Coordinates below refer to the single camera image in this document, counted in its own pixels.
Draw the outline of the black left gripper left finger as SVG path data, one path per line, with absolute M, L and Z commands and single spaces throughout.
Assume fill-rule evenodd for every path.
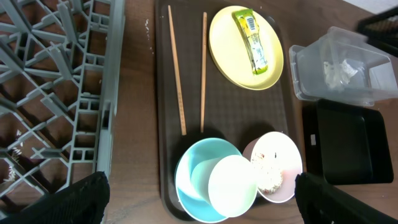
M 109 200 L 108 178 L 98 171 L 2 219 L 1 224 L 100 224 Z

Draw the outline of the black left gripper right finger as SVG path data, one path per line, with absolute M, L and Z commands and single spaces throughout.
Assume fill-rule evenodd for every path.
M 397 224 L 397 220 L 309 173 L 295 178 L 295 199 L 305 224 Z

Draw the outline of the leftover rice pile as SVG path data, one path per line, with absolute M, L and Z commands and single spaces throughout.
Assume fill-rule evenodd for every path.
M 275 193 L 283 182 L 282 168 L 279 165 L 277 154 L 255 152 L 251 163 L 257 174 L 257 186 L 263 194 Z

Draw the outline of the pale green plastic cup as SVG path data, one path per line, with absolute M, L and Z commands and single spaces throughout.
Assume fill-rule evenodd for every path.
M 254 168 L 240 155 L 202 161 L 193 169 L 190 180 L 195 192 L 228 218 L 248 211 L 257 195 Z

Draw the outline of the green snack wrapper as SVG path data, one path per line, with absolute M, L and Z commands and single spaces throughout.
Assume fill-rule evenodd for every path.
M 253 75 L 265 73 L 268 70 L 268 61 L 260 40 L 259 25 L 253 10 L 242 9 L 234 11 L 232 12 L 232 17 L 243 38 Z

